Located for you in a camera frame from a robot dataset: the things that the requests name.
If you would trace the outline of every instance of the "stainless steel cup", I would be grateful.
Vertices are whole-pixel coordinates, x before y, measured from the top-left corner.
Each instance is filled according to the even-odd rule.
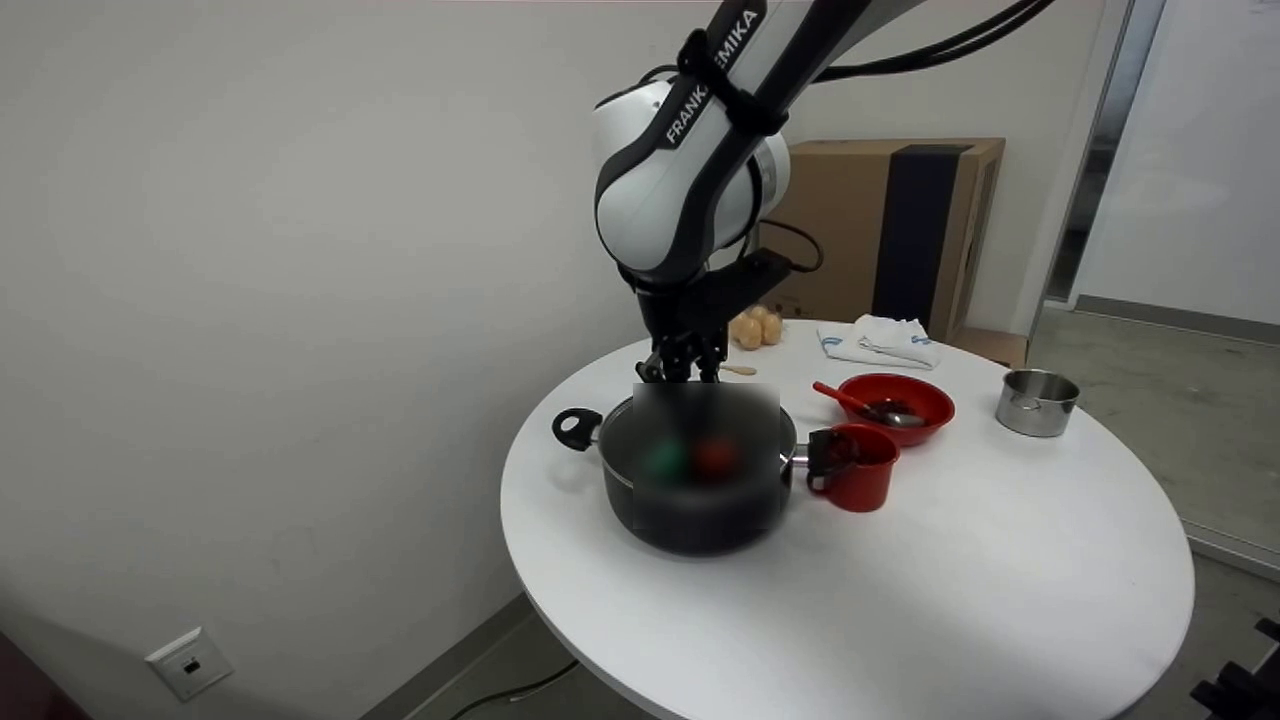
[[[1009,372],[997,419],[1019,434],[1054,438],[1066,431],[1079,388],[1054,372]]]

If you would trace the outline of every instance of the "red object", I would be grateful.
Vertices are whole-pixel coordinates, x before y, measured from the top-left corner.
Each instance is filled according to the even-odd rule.
[[[691,484],[714,487],[736,470],[736,442],[729,434],[708,434],[687,442]]]
[[[849,512],[874,512],[889,498],[895,442],[880,429],[836,429],[832,468],[823,484],[809,484],[814,494]]]
[[[874,429],[883,434],[895,438],[895,447],[920,447],[930,431],[941,431],[945,423],[952,423],[956,415],[956,402],[949,390],[915,381],[915,375],[889,375],[889,372],[874,372],[874,375],[852,375],[840,382],[840,394],[852,394],[861,402],[902,402],[911,409],[922,423],[874,423],[871,415],[865,415],[857,402],[844,402],[849,412],[849,423],[857,429]]]

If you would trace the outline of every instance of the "red bowl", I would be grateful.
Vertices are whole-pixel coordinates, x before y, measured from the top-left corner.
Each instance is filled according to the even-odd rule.
[[[844,402],[849,412],[849,423],[861,423],[861,429],[874,429],[883,434],[895,438],[895,447],[915,447],[922,442],[930,431],[941,431],[952,415],[956,415],[956,402],[949,390],[915,381],[915,375],[852,375],[840,382],[844,394],[857,394],[865,402],[902,402],[911,409],[915,415],[922,415],[922,423],[874,423],[871,415],[857,412],[852,402]]]

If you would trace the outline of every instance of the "power cord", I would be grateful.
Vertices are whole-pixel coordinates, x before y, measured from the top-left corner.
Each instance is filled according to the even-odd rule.
[[[473,710],[483,708],[483,705],[514,701],[514,697],[524,697],[524,693],[547,688],[547,683],[557,683],[559,675],[567,675],[570,666],[574,666],[574,661],[567,661],[564,666],[557,666],[557,671],[543,675],[543,680],[530,680],[530,683],[521,683],[521,688],[503,688],[503,693],[480,697],[480,701],[473,701],[466,708],[453,710],[453,720],[462,720],[462,715],[473,715]]]
[[[603,103],[610,103],[610,101],[621,101],[621,94],[632,94],[634,87],[657,82],[659,74],[674,74],[674,73],[679,73],[674,65],[657,65],[657,67],[648,67],[634,82],[599,94],[597,106],[603,106]]]
[[[809,227],[784,224],[784,221],[770,221],[770,217],[761,221],[761,227],[778,227],[778,233],[788,233],[788,237],[801,237],[801,239],[811,248],[811,265],[793,265],[793,270],[811,277],[811,270],[818,270],[818,266],[827,265],[823,244],[818,244]]]
[[[849,74],[900,74],[900,73],[922,73],[922,67],[935,67],[935,65],[952,65],[959,55],[971,55],[997,40],[1003,40],[1009,31],[1023,26],[1026,19],[1035,19],[1053,0],[1019,0],[978,25],[971,25],[969,31],[956,31],[941,44],[926,44],[926,46],[915,46],[915,52],[902,52],[902,55],[883,55],[883,61],[871,61],[871,65],[836,65],[836,67],[823,67],[811,82],[832,82],[832,81],[849,81]]]

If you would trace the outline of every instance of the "pot handle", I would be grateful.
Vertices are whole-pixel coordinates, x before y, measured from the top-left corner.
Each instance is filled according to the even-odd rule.
[[[586,452],[597,442],[597,429],[603,423],[599,412],[567,409],[550,419],[550,431],[564,447]]]
[[[794,464],[809,468],[803,484],[811,494],[827,494],[827,470],[836,464],[832,456],[836,456],[836,431],[809,431],[809,442],[794,447]]]

